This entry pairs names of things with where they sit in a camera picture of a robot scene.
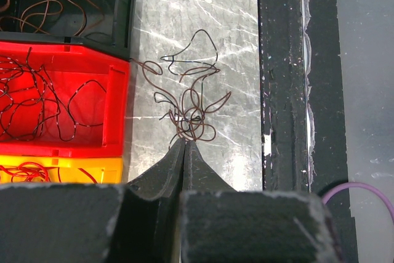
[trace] purple cable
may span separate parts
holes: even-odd
[[[392,203],[390,202],[390,200],[388,199],[387,196],[385,196],[380,190],[376,189],[375,187],[365,184],[365,183],[361,183],[361,182],[347,182],[347,183],[343,183],[340,184],[338,186],[335,186],[333,189],[331,189],[330,191],[328,191],[322,198],[322,202],[324,204],[327,204],[328,201],[338,192],[341,192],[342,190],[345,189],[349,189],[349,188],[363,188],[366,190],[369,190],[372,193],[375,193],[386,205],[388,211],[390,212],[390,215],[393,219],[393,223],[394,223],[394,207],[392,205]]]

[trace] purple wire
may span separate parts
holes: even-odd
[[[340,184],[338,186],[335,186],[333,189],[331,189],[330,191],[328,191],[322,198],[322,202],[324,204],[327,204],[328,201],[338,192],[341,192],[342,190],[345,189],[349,189],[349,188],[363,188],[366,190],[369,190],[372,193],[375,193],[386,205],[388,211],[390,212],[390,215],[393,219],[393,223],[394,223],[394,207],[392,205],[392,203],[390,202],[390,200],[388,199],[387,196],[385,196],[380,190],[378,190],[377,188],[365,184],[365,183],[361,183],[361,182],[347,182],[347,183],[343,183]]]

